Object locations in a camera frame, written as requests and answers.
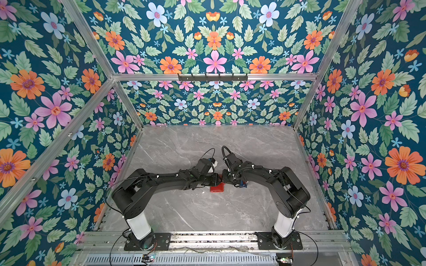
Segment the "aluminium frame corner post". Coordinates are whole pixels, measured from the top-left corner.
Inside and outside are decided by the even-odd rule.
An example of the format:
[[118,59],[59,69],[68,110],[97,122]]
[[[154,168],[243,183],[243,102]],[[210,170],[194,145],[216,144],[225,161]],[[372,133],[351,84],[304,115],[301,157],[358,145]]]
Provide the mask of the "aluminium frame corner post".
[[122,83],[116,79],[116,72],[111,66],[109,60],[107,59],[105,53],[101,49],[98,41],[96,40],[92,29],[84,18],[83,13],[79,9],[75,1],[62,1],[62,4],[65,10],[68,12],[71,20],[74,22],[84,41],[86,42],[88,48],[91,50],[96,61],[99,63],[102,71],[105,74],[106,80],[112,82],[113,85],[107,85],[107,87],[113,87],[115,92],[118,94],[122,100],[123,106],[126,108],[128,114],[130,115],[133,123],[138,128],[142,130],[143,123],[141,122],[139,116],[137,115],[136,109],[132,104],[130,97],[125,92]]

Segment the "aluminium frame right post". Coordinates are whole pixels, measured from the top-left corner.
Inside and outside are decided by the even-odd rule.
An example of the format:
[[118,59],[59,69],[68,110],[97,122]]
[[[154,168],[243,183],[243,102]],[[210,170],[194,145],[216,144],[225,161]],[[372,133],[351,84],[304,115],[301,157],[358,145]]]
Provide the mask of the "aluminium frame right post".
[[359,9],[359,6],[361,5],[361,3],[362,1],[360,0],[350,0],[347,2],[347,5],[341,17],[341,20],[339,21],[339,24],[336,27],[334,37],[332,41],[330,42],[329,47],[327,48],[327,51],[321,61],[321,64],[318,67],[316,79],[312,83],[309,89],[309,92],[307,93],[304,99],[304,102],[299,109],[297,119],[295,123],[293,124],[294,132],[297,132],[305,115],[308,113],[310,104],[314,100],[316,89],[321,85],[321,82],[323,81],[326,75],[328,67],[331,65],[332,60],[342,42],[342,39],[344,35],[346,34],[346,32],[348,31],[349,25],[351,24],[353,18],[356,16],[356,12]]

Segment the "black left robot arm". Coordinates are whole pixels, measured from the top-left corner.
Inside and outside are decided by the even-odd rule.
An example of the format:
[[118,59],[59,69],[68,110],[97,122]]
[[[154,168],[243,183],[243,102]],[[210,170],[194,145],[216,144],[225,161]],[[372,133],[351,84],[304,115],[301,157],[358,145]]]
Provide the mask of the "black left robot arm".
[[154,195],[168,191],[214,187],[220,182],[220,175],[213,170],[198,170],[193,167],[171,174],[154,174],[140,168],[113,190],[112,200],[133,237],[143,246],[146,242],[152,242],[154,237],[145,215],[145,209]]

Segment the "aluminium frame back beam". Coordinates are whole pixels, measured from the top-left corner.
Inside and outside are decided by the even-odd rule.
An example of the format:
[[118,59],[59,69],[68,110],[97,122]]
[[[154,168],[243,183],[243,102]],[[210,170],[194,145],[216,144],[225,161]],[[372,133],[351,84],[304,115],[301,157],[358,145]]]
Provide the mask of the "aluminium frame back beam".
[[243,82],[248,80],[316,80],[316,73],[307,74],[114,74],[113,78],[118,82],[127,81],[180,81],[180,82]]

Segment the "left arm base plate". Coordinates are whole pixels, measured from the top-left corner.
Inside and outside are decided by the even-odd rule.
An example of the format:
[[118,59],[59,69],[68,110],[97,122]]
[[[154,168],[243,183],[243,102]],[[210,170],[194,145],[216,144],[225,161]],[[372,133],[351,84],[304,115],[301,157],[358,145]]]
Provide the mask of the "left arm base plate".
[[171,233],[154,233],[150,232],[142,240],[138,240],[131,233],[126,237],[125,251],[165,251],[169,249],[171,243]]

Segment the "aluminium frame left beam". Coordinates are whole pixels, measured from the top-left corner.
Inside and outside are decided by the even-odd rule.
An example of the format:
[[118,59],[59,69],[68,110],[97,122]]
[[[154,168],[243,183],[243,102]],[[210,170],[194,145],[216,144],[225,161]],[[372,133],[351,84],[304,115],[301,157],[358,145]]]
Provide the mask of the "aluminium frame left beam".
[[5,222],[20,205],[24,196],[30,193],[33,186],[51,166],[53,160],[61,153],[72,136],[77,133],[81,125],[94,112],[95,107],[106,97],[110,89],[114,86],[114,82],[115,80],[110,78],[103,83],[99,91],[91,97],[81,111],[60,132],[41,156],[36,159],[23,177],[1,199],[1,227],[4,226]]

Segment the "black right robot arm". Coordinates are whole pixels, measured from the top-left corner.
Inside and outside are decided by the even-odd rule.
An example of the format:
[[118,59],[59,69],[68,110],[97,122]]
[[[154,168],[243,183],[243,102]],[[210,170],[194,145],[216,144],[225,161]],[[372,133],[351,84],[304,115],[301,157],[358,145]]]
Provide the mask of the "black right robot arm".
[[239,187],[242,182],[255,183],[266,187],[278,210],[277,220],[272,227],[272,239],[276,243],[286,241],[295,230],[299,216],[307,208],[311,195],[289,167],[269,169],[243,161],[234,153],[224,157],[227,167],[223,181]]

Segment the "red leather card holder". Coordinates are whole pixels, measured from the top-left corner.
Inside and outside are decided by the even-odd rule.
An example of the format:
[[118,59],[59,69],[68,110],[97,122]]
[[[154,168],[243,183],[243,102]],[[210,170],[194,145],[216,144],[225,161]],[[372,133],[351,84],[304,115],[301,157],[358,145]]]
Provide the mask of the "red leather card holder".
[[220,183],[217,186],[211,186],[210,187],[210,192],[211,193],[222,193],[225,190],[225,184],[224,183]]

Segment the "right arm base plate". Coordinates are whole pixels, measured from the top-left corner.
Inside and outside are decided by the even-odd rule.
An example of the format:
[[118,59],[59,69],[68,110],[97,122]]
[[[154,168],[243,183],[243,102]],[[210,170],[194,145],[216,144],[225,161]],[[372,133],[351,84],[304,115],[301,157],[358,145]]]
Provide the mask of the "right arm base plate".
[[286,238],[278,233],[255,232],[259,250],[302,250],[302,240],[298,232],[292,232]]

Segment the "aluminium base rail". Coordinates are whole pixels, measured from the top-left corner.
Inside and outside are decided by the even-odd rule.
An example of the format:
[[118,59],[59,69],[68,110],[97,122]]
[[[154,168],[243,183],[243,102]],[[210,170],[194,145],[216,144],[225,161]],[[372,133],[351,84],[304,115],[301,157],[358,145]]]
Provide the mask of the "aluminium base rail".
[[283,247],[276,247],[272,235],[256,231],[176,231],[157,233],[154,243],[148,249],[141,249],[128,233],[92,232],[87,233],[83,242],[77,245],[79,252],[247,252],[281,253],[352,252],[350,242],[341,230],[297,231]]

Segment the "aluminium frame beam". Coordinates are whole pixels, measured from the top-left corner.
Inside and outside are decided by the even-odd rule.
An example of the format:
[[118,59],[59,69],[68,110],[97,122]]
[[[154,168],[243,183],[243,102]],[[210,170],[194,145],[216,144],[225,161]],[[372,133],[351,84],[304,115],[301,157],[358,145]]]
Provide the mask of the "aluminium frame beam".
[[95,107],[106,97],[110,89],[114,86],[114,82],[115,80],[110,78],[103,83],[99,91],[91,97],[81,111],[60,132],[41,156],[36,159],[23,177],[1,199],[1,227],[4,226],[5,222],[20,205],[24,196],[30,193],[33,186],[51,166],[53,160],[61,153],[72,136],[77,133],[81,125],[94,112]]
[[114,74],[113,78],[118,82],[127,81],[180,81],[180,82],[243,82],[248,80],[316,80],[316,73],[307,74]]

